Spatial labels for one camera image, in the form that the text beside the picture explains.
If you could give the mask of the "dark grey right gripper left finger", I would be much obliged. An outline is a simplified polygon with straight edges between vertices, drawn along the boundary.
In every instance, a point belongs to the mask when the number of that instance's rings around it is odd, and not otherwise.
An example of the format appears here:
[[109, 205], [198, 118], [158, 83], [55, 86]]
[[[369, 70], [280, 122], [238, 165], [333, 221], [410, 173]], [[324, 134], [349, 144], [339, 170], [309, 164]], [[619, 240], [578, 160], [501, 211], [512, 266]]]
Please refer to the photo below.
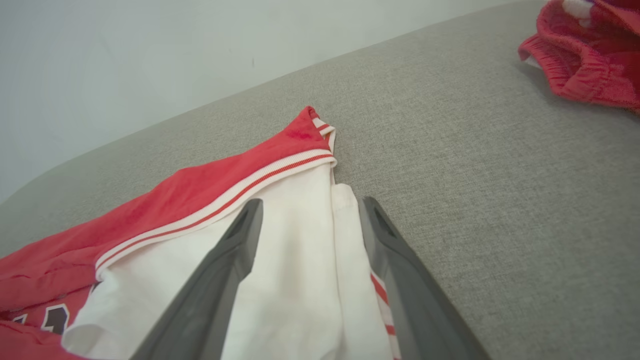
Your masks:
[[221, 360], [240, 283], [251, 273], [263, 201], [249, 200], [130, 360]]

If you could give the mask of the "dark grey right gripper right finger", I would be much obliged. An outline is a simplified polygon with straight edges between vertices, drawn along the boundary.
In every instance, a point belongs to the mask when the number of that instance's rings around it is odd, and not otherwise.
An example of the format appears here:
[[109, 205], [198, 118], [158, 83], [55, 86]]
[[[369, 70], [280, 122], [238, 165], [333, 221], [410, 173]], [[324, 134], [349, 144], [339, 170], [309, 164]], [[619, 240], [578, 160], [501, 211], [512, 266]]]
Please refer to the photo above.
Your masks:
[[359, 201], [359, 218], [372, 278], [390, 308], [400, 359], [491, 360], [375, 198]]

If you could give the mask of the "red and white basketball jersey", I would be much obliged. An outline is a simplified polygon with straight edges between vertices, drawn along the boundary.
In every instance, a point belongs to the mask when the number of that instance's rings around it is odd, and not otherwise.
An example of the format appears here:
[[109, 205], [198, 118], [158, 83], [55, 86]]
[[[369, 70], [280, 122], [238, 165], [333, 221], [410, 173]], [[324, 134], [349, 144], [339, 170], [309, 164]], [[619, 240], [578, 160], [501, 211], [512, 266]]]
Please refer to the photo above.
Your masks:
[[305, 107], [246, 152], [3, 257], [0, 360], [130, 360], [252, 199], [262, 228], [222, 360], [401, 360], [335, 139]]

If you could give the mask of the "red basketball shorts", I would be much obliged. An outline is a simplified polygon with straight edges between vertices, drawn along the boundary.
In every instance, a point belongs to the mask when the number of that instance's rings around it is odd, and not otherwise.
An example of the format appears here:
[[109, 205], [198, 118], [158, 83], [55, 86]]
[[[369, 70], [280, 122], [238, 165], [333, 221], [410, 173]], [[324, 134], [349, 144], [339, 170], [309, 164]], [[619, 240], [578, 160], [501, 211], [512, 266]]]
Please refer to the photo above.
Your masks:
[[518, 48], [566, 100], [640, 117], [640, 0], [548, 0]]

